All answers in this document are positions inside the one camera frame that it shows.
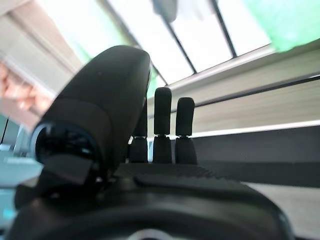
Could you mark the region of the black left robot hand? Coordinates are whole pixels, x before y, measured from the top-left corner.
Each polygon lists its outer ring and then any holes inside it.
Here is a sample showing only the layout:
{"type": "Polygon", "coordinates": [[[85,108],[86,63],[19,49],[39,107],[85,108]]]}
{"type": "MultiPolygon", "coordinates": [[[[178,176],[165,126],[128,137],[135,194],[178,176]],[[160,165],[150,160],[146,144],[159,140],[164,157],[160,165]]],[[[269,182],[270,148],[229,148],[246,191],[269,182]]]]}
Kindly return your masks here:
{"type": "Polygon", "coordinates": [[[131,46],[88,62],[35,126],[43,168],[16,186],[7,240],[292,240],[283,211],[198,165],[125,163],[152,62],[131,46]]]}

